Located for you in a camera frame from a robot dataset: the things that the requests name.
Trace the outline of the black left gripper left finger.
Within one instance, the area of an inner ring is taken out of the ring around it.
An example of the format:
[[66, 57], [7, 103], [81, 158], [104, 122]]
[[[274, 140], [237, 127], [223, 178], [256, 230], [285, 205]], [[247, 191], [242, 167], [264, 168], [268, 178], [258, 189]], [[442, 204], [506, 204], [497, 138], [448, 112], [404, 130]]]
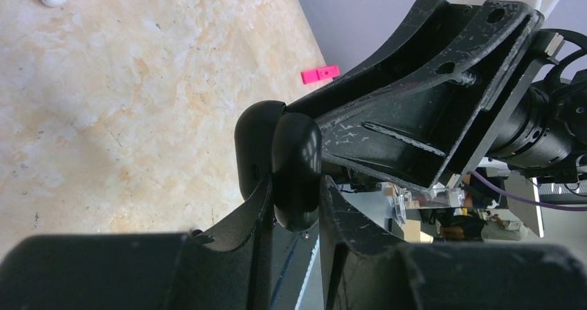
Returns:
[[2, 309], [268, 309], [272, 184], [207, 231], [36, 235], [1, 263]]

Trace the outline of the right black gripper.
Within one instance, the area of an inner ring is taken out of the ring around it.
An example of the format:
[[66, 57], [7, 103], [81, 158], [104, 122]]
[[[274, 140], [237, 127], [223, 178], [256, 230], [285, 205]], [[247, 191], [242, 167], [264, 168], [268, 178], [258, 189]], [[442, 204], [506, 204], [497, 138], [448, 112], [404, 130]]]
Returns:
[[368, 59], [288, 110], [316, 121], [328, 163], [415, 190], [454, 185], [536, 73], [542, 25], [517, 1], [416, 0]]

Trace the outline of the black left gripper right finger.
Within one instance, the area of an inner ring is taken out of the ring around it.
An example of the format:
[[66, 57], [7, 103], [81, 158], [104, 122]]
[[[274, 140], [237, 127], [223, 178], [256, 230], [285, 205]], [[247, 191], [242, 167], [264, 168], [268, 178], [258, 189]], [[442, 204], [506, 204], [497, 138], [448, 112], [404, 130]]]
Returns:
[[561, 246], [409, 243], [320, 181], [326, 309], [585, 309], [586, 269]]

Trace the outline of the black earbud charging case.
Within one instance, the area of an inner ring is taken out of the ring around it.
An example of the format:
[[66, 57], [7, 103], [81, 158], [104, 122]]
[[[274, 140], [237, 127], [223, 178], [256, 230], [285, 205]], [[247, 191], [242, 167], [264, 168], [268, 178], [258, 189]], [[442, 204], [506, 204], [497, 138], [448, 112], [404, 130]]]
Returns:
[[322, 134], [316, 122], [288, 111], [283, 102], [265, 100], [240, 115], [234, 140], [242, 197], [248, 199], [270, 176], [278, 223], [291, 232], [314, 227], [322, 177]]

